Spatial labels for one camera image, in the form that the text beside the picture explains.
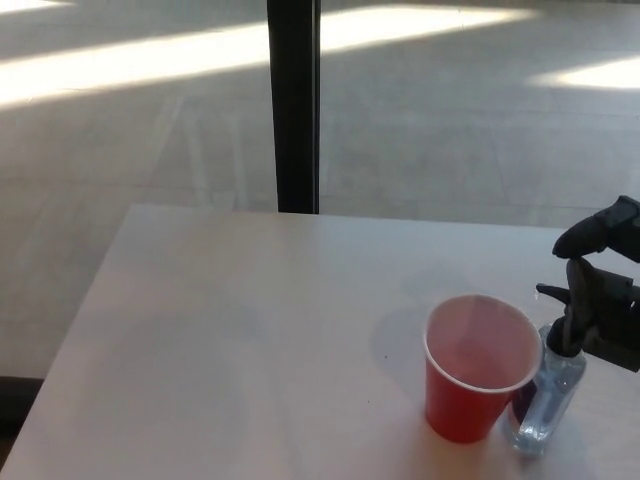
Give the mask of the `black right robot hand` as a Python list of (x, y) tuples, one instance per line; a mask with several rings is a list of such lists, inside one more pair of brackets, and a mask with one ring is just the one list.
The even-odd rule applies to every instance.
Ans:
[(609, 207), (566, 230), (553, 254), (567, 261), (569, 332), (587, 353), (639, 371), (639, 286), (630, 277), (598, 269), (586, 257), (610, 249), (639, 261), (639, 202), (621, 195)]

